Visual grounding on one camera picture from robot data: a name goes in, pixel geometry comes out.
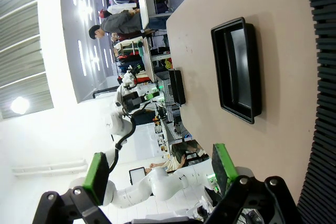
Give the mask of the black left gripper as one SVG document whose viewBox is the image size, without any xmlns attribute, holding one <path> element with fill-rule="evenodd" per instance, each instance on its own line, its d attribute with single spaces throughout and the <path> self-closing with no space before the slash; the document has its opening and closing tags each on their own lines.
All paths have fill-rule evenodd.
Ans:
<svg viewBox="0 0 336 224">
<path fill-rule="evenodd" d="M 135 110 L 140 108 L 143 101 L 150 101 L 159 96 L 159 91 L 147 92 L 144 96 L 139 96 L 137 92 L 132 92 L 122 97 L 122 104 L 125 110 Z"/>
</svg>

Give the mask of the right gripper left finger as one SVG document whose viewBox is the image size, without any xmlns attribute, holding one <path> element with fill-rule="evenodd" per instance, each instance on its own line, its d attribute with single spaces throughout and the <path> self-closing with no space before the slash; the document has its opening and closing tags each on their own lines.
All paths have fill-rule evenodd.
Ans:
<svg viewBox="0 0 336 224">
<path fill-rule="evenodd" d="M 81 186 L 70 188 L 63 195 L 55 191 L 42 194 L 33 223 L 110 223 L 99 208 L 103 205 L 110 167 L 106 155 L 95 153 Z"/>
</svg>

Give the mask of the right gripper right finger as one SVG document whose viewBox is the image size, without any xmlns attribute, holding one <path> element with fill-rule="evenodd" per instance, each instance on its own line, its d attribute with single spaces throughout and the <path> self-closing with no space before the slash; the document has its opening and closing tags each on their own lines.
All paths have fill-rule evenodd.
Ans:
<svg viewBox="0 0 336 224">
<path fill-rule="evenodd" d="M 300 213 L 279 176 L 263 182 L 239 175 L 223 143 L 213 145 L 212 168 L 221 199 L 205 223 L 237 223 L 244 209 L 256 210 L 263 223 L 302 223 Z"/>
</svg>

